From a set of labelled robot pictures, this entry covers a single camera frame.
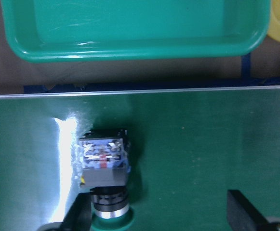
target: metal band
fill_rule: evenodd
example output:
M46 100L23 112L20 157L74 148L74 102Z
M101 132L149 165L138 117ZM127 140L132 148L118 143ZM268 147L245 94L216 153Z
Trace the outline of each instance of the metal band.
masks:
M129 210L129 204L127 204L124 208L121 208L121 209L113 211L113 212L102 212L102 211L98 211L95 209L95 214L97 216L99 216L100 218L110 219L110 218L118 218L118 217L124 215L125 213L127 213L128 210Z

